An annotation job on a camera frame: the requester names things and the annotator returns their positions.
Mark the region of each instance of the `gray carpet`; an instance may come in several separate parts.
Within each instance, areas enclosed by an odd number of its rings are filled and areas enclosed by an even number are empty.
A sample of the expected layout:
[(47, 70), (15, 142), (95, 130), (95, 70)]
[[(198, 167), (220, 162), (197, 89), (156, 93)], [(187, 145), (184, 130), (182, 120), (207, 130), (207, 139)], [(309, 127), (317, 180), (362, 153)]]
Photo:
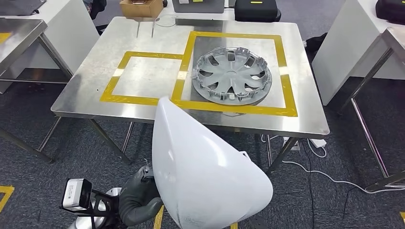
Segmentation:
[[(284, 0), (278, 1), (283, 12), (282, 21), (298, 23), (303, 39), (326, 32), (337, 15), (343, 0)], [(95, 23), (107, 23), (119, 16), (116, 1), (108, 0), (105, 12), (100, 13)], [(48, 75), (60, 74), (48, 71)], [(325, 107), (330, 125), (326, 138), (328, 155), (315, 157), (302, 144), (300, 152), (292, 152), (287, 160), (302, 163), (307, 168), (321, 170), (334, 179), (348, 180), (366, 186), (382, 178), (376, 162), (360, 129), (354, 111), (348, 107), (343, 116), (334, 109), (341, 104), (351, 90), (360, 82), (350, 78), (341, 91)], [(0, 125), (21, 137), (33, 146), (38, 146), (54, 122), (49, 110), (61, 92), (61, 85), (45, 85), (45, 90), (28, 92), (27, 84), (15, 83), (6, 94), (0, 95)], [(405, 111), (404, 82), (372, 80), (359, 95), (358, 103), (363, 111), (376, 144), (383, 155), (388, 170), (393, 173), (404, 169), (401, 160), (404, 147)], [(108, 134), (122, 145), (128, 123), (100, 121)], [(134, 161), (123, 164), (102, 143), (85, 120), (65, 118), (56, 129), (44, 152), (53, 158), (46, 164), (15, 145), (0, 139), (0, 185), (13, 185), (15, 191), (0, 213), (0, 229), (63, 229), (74, 216), (58, 208), (63, 194), (65, 179), (85, 177), (94, 188), (107, 191), (119, 187), (142, 165), (144, 158), (151, 158), (152, 125), (136, 124), (130, 139), (127, 155)], [(239, 150), (246, 150), (251, 159), (261, 168), (267, 168), (266, 147), (259, 135), (218, 132), (224, 140)], [(273, 152), (281, 148), (282, 139), (272, 141)], [(270, 204), (255, 218), (264, 219), (268, 228), (312, 228), (309, 176), (294, 165), (282, 164), (271, 176), (274, 196)], [(399, 212), (404, 210), (404, 192), (385, 192), (374, 195), (354, 189), (348, 197), (343, 218), (343, 205), (347, 191), (352, 187), (335, 184), (318, 174), (311, 175), (314, 199), (314, 228), (404, 228)], [(152, 228), (152, 221), (138, 225), (136, 229)], [(164, 213), (162, 229), (177, 228), (167, 213)], [(241, 229), (250, 229), (246, 221)]]

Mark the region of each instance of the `yellow floor marking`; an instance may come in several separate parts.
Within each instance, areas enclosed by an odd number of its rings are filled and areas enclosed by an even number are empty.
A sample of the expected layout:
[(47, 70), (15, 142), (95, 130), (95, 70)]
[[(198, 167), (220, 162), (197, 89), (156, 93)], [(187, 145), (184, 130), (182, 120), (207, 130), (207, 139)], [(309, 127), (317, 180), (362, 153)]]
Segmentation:
[(160, 208), (158, 214), (155, 216), (155, 223), (153, 224), (153, 229), (160, 229), (160, 227), (162, 226), (163, 209), (164, 206)]
[(231, 224), (231, 229), (238, 229), (238, 223)]
[(0, 186), (0, 193), (4, 193), (3, 198), (0, 200), (0, 212), (3, 210), (13, 191), (13, 186)]
[(405, 212), (399, 212), (399, 214), (401, 214), (401, 217), (402, 217), (402, 219), (404, 220), (404, 223), (405, 223)]

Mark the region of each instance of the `black case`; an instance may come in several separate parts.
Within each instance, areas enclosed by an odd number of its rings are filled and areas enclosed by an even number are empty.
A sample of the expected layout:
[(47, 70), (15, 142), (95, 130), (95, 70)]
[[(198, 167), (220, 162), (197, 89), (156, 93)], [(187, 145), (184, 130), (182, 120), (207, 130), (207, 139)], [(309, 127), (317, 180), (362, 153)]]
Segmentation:
[(274, 22), (280, 21), (281, 12), (276, 0), (236, 0), (236, 21)]
[(375, 5), (375, 13), (380, 19), (385, 19), (391, 23), (405, 24), (405, 1), (378, 0)]

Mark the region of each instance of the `yellow tape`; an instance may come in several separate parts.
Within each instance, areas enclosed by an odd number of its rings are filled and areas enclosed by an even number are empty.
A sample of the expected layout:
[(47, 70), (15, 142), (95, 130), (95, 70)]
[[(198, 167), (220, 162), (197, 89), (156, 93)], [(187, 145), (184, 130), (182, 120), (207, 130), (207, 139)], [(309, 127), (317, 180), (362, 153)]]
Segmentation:
[(238, 223), (231, 224), (231, 229), (238, 229)]
[(402, 217), (402, 219), (404, 220), (404, 223), (405, 223), (405, 212), (399, 212), (399, 214), (401, 215), (401, 217)]
[(3, 210), (13, 191), (13, 186), (0, 186), (0, 193), (4, 193), (3, 198), (0, 200), (0, 212)]
[[(266, 107), (266, 106), (231, 106), (221, 105), (211, 102), (199, 101), (185, 101), (181, 100), (183, 93), (184, 83), (187, 76), (188, 68), (192, 57), (192, 51), (197, 36), (202, 37), (229, 37), (229, 38), (248, 38), (248, 39), (270, 39), (273, 40), (276, 46), (277, 62), (281, 72), (281, 85), (283, 88), (283, 96), (286, 107)], [(190, 32), (184, 54), (170, 54), (170, 53), (153, 53), (153, 52), (126, 52), (117, 70), (114, 72), (109, 83), (107, 84), (103, 94), (100, 97), (102, 102), (126, 103), (126, 104), (142, 104), (142, 105), (157, 105), (159, 98), (148, 98), (138, 96), (125, 96), (114, 95), (113, 90), (118, 83), (126, 65), (131, 57), (148, 57), (148, 58), (164, 58), (181, 60), (179, 73), (177, 75), (176, 83), (173, 88), (171, 100), (177, 106), (183, 109), (194, 109), (203, 111), (217, 111), (217, 112), (235, 112), (244, 114), (259, 114), (259, 115), (279, 115), (296, 117), (297, 109), (294, 101), (294, 95), (291, 88), (291, 82), (288, 75), (287, 61), (284, 53), (283, 43), (279, 35), (266, 35), (266, 34), (244, 34), (244, 33), (221, 33), (221, 32)]]
[(0, 44), (5, 42), (11, 36), (10, 32), (0, 32)]
[(162, 205), (159, 212), (155, 216), (155, 223), (153, 224), (153, 229), (160, 229), (160, 227), (162, 226), (163, 209), (164, 206)]
[(190, 59), (192, 55), (192, 50), (195, 44), (195, 34), (190, 32), (189, 38), (187, 40), (186, 49), (184, 50), (183, 60), (181, 61), (180, 71), (177, 75), (176, 84), (174, 85), (173, 93), (171, 94), (172, 100), (180, 100), (181, 94), (183, 93), (184, 81), (186, 80), (187, 71), (190, 65)]

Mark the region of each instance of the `black bag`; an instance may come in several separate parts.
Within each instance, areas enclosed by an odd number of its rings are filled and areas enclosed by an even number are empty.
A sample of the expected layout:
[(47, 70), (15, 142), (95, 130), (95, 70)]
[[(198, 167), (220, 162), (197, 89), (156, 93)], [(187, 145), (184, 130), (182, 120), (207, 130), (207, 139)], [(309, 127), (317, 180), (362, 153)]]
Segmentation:
[(405, 24), (404, 0), (378, 0), (375, 5), (377, 18), (391, 23)]
[(235, 20), (253, 22), (280, 21), (276, 0), (236, 0)]
[(104, 11), (107, 0), (94, 0), (91, 4), (90, 18), (94, 20), (99, 12)]

